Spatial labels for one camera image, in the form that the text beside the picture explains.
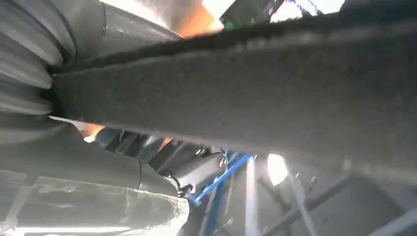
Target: bolt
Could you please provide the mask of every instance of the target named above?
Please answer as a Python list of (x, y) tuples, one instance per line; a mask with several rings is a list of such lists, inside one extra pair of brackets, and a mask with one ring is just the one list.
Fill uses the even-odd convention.
[(221, 169), (225, 169), (227, 166), (227, 159), (224, 156), (219, 157), (217, 160), (217, 166)]

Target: blue metal frame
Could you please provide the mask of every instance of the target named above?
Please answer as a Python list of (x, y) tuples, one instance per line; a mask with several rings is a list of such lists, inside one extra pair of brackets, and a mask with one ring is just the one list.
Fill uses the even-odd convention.
[(241, 165), (243, 165), (249, 158), (256, 158), (256, 155), (252, 154), (237, 154), (229, 151), (226, 156), (230, 158), (228, 163), (227, 170), (219, 177), (217, 177), (212, 184), (207, 186), (198, 196), (194, 194), (188, 195), (188, 199), (196, 206), (201, 205), (201, 199), (209, 194), (216, 186), (223, 182), (228, 176), (230, 176), (235, 170), (237, 170)]

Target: metal beam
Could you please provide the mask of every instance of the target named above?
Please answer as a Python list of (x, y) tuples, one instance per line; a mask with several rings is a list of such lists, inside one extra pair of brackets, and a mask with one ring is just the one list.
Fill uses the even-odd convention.
[[(352, 184), (355, 181), (355, 177), (352, 176), (342, 176), (337, 181), (335, 181), (328, 189), (326, 189), (323, 193), (308, 198), (305, 201), (305, 206), (307, 210), (311, 211), (324, 203), (329, 198), (333, 197), (334, 195), (341, 192), (347, 186)], [(288, 211), (284, 216), (282, 216), (281, 220), (276, 223), (276, 225), (272, 226), (268, 229), (262, 236), (273, 236), (277, 234), (280, 230), (284, 229), (288, 225), (296, 222), (298, 219), (302, 217), (300, 210), (297, 207), (293, 207), (290, 211)]]
[(368, 236), (395, 236), (414, 225), (417, 225), (416, 209), (406, 212), (404, 215), (380, 227)]

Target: ceiling light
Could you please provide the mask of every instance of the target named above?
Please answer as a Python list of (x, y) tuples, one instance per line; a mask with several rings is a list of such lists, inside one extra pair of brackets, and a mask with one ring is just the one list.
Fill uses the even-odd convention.
[(268, 174), (273, 186), (285, 180), (288, 175), (288, 169), (282, 156), (277, 154), (268, 155)]

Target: bright light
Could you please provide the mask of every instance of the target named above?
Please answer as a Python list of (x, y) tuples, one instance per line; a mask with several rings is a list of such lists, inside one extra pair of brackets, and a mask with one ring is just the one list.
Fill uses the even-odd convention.
[(109, 233), (130, 230), (129, 227), (18, 227), (20, 233)]
[(273, 186), (282, 183), (288, 175), (284, 158), (277, 154), (268, 155), (268, 174)]

